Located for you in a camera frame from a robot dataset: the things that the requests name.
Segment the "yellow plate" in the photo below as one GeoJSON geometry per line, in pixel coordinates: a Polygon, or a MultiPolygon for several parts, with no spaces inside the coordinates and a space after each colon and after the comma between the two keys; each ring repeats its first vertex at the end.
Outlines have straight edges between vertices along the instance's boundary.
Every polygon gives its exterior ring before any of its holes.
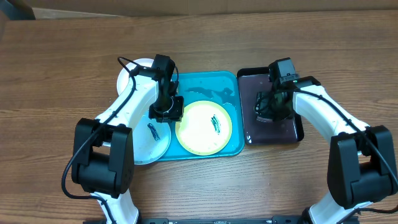
{"type": "Polygon", "coordinates": [[[178,142],[188,152],[210,156],[221,151],[231,139],[233,124],[228,112],[212,101],[196,101],[184,107],[175,123],[178,142]]]}

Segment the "pink white plate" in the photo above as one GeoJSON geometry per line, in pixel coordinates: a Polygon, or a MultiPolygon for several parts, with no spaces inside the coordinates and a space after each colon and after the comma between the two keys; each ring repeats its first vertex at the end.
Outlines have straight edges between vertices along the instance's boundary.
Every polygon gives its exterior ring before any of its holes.
{"type": "MultiPolygon", "coordinates": [[[[139,65],[145,66],[145,67],[151,67],[153,61],[154,60],[151,58],[139,58],[139,59],[134,60],[134,62],[138,63],[139,65]]],[[[122,68],[122,70],[120,71],[120,73],[118,75],[118,79],[116,82],[116,89],[117,89],[118,95],[120,95],[125,90],[128,82],[129,82],[129,74],[124,68],[122,68]]]]}

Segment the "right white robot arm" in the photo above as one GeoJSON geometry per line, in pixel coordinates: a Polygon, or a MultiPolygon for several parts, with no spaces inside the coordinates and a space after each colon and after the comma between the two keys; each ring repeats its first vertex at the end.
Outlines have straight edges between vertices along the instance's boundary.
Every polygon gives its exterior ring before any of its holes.
{"type": "Polygon", "coordinates": [[[356,214],[392,214],[371,208],[397,193],[397,165],[391,132],[370,126],[334,101],[313,76],[300,77],[290,58],[266,68],[272,87],[259,92],[254,111],[262,120],[304,117],[328,141],[328,193],[306,208],[298,223],[357,223],[356,214]]]}

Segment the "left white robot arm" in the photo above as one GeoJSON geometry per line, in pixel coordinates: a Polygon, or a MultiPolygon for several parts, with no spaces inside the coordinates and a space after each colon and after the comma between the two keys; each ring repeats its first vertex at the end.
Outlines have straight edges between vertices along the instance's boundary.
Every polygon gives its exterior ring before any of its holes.
{"type": "Polygon", "coordinates": [[[95,119],[76,124],[73,155],[62,174],[63,193],[72,199],[96,200],[102,223],[137,223],[129,187],[134,174],[133,131],[146,114],[169,124],[183,116],[184,99],[177,95],[175,62],[157,54],[151,63],[118,57],[127,75],[126,87],[114,103],[95,119]]]}

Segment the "black rectangular tray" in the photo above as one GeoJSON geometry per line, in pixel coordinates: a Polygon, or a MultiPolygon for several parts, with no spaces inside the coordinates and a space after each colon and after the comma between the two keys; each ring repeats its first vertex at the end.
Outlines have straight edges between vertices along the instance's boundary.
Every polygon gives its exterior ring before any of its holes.
{"type": "Polygon", "coordinates": [[[301,116],[273,122],[262,120],[254,111],[257,93],[272,88],[267,67],[242,68],[237,72],[237,80],[247,145],[292,144],[303,139],[301,116]]]}

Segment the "light blue plate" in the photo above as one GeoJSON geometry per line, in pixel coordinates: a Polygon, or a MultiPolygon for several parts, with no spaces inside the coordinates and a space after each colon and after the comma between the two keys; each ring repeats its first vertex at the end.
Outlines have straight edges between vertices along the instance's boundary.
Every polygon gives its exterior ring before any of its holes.
{"type": "Polygon", "coordinates": [[[133,131],[134,164],[146,165],[160,159],[171,142],[168,123],[158,123],[146,112],[133,131]]]}

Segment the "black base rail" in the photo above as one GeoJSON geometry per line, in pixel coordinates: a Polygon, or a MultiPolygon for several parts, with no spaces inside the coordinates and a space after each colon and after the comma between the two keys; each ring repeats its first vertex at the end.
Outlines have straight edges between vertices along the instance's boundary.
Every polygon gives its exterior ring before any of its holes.
{"type": "Polygon", "coordinates": [[[229,220],[210,220],[210,219],[188,219],[188,220],[168,220],[166,218],[140,218],[138,224],[299,224],[301,221],[298,215],[285,216],[277,215],[272,218],[247,218],[229,220]]]}

